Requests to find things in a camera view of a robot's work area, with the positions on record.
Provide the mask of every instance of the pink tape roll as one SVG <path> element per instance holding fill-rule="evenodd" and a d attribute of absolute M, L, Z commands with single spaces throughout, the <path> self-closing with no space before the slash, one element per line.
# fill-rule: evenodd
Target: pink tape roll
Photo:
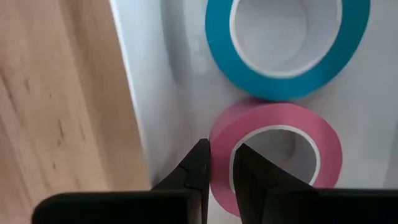
<path fill-rule="evenodd" d="M 229 184 L 233 149 L 248 134 L 269 126 L 298 129 L 316 145 L 320 161 L 312 184 L 314 187 L 333 188 L 338 180 L 343 162 L 341 144 L 336 132 L 323 118 L 291 103 L 264 103 L 253 98 L 243 100 L 218 117 L 210 134 L 211 191 L 227 212 L 238 217 L 238 204 Z"/>

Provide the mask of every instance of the wooden surface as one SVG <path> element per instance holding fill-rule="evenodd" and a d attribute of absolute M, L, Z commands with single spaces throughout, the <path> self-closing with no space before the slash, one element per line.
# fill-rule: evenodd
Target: wooden surface
<path fill-rule="evenodd" d="M 0 223 L 69 191 L 148 189 L 107 0 L 0 0 Z"/>

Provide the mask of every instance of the white tray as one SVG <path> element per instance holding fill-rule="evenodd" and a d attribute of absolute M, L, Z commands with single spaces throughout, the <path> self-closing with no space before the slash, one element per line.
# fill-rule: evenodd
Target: white tray
<path fill-rule="evenodd" d="M 111 0 L 152 183 L 163 179 L 216 117 L 247 94 L 214 63 L 206 0 Z M 398 1 L 372 0 L 350 62 L 297 103 L 326 119 L 343 146 L 337 187 L 398 187 Z M 209 221 L 238 222 L 210 197 Z"/>

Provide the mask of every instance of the wooden floor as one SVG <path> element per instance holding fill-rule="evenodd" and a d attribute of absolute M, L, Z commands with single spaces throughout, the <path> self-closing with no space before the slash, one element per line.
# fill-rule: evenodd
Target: wooden floor
<path fill-rule="evenodd" d="M 107 0 L 0 0 L 0 223 L 69 191 L 147 189 Z"/>

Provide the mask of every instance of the blue tape roll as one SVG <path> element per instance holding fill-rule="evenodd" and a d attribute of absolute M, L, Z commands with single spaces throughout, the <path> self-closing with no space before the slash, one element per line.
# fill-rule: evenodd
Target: blue tape roll
<path fill-rule="evenodd" d="M 248 67 L 229 33 L 233 0 L 208 0 L 206 37 L 220 70 L 239 88 L 268 100 L 292 100 L 320 88 L 336 76 L 357 49 L 369 19 L 370 0 L 342 0 L 342 20 L 335 42 L 310 70 L 285 79 L 267 77 Z"/>

